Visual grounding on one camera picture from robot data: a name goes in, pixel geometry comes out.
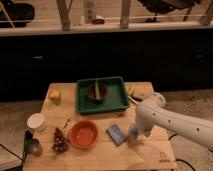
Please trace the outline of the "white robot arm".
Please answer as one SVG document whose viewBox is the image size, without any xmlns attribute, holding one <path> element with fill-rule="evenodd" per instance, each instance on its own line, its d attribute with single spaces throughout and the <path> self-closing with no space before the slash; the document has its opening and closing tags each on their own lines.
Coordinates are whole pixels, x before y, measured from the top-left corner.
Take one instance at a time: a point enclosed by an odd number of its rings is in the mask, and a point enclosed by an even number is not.
<svg viewBox="0 0 213 171">
<path fill-rule="evenodd" d="M 160 93 L 147 96 L 136 106 L 136 128 L 148 137 L 157 125 L 213 150 L 213 121 L 166 110 L 165 104 Z"/>
</svg>

